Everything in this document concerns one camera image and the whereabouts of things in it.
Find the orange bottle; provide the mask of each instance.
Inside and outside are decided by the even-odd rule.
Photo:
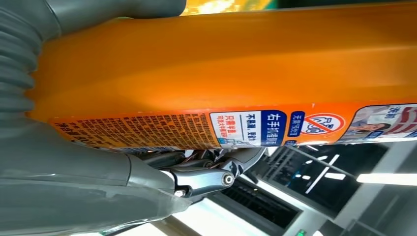
[[[103,24],[50,42],[28,116],[111,150],[412,140],[416,3]]]

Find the ceiling light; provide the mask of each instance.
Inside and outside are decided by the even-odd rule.
[[[344,180],[346,175],[345,174],[339,174],[339,173],[326,173],[326,178],[332,178],[332,179],[338,179],[338,180]]]
[[[381,183],[417,186],[417,174],[362,174],[357,181],[360,183]]]
[[[339,154],[336,154],[329,162],[329,165],[333,165],[336,162],[336,160],[339,158],[339,156],[340,156]],[[316,186],[316,184],[323,178],[323,176],[327,173],[328,170],[329,170],[329,167],[324,168],[324,170],[320,173],[317,179],[307,189],[307,191],[305,192],[306,194],[308,194],[314,188],[314,186]]]
[[[319,158],[317,158],[317,159],[319,159],[319,160],[323,161],[323,160],[326,160],[326,159],[327,159],[327,156],[321,156],[321,157],[319,157]]]
[[[312,147],[312,146],[310,146],[310,145],[306,145],[306,147],[308,147],[308,148],[309,148],[309,149],[311,149],[311,150],[318,151],[318,149],[317,149],[317,148]]]

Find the metal bolt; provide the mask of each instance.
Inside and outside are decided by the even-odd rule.
[[[174,192],[174,196],[182,198],[185,196],[185,190],[177,190]]]
[[[233,181],[235,180],[235,177],[233,177],[233,175],[232,174],[230,174],[230,173],[226,173],[224,176],[223,176],[223,185],[225,185],[225,186],[230,186],[230,185],[232,185],[233,184]]]

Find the red prohibition sign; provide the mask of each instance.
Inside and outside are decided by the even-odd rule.
[[[345,119],[331,113],[319,113],[304,118],[301,133],[307,135],[329,134],[345,126]]]

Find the product label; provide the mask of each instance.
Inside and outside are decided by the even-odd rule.
[[[417,138],[417,104],[368,106],[356,112],[338,143],[395,142]]]
[[[417,104],[306,104],[53,118],[70,141],[116,152],[417,139]]]

